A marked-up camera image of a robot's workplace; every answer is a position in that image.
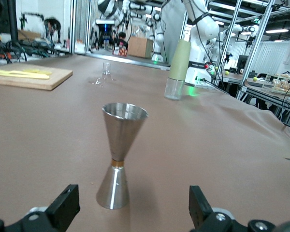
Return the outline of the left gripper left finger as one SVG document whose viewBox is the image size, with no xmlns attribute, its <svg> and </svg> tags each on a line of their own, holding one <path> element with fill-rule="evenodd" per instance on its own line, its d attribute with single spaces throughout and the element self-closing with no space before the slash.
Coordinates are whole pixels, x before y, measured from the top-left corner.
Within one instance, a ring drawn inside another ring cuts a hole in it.
<svg viewBox="0 0 290 232">
<path fill-rule="evenodd" d="M 68 185 L 45 211 L 31 212 L 7 227 L 8 232 L 65 232 L 80 211 L 79 186 Z"/>
</svg>

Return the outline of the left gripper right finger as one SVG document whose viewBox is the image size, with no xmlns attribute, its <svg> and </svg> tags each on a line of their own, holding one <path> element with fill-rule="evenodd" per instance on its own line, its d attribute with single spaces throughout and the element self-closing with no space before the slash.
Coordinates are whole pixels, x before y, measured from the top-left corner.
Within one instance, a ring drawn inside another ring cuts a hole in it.
<svg viewBox="0 0 290 232">
<path fill-rule="evenodd" d="M 214 212 L 199 186 L 189 187 L 188 210 L 196 232 L 231 232 L 233 222 L 223 212 Z"/>
</svg>

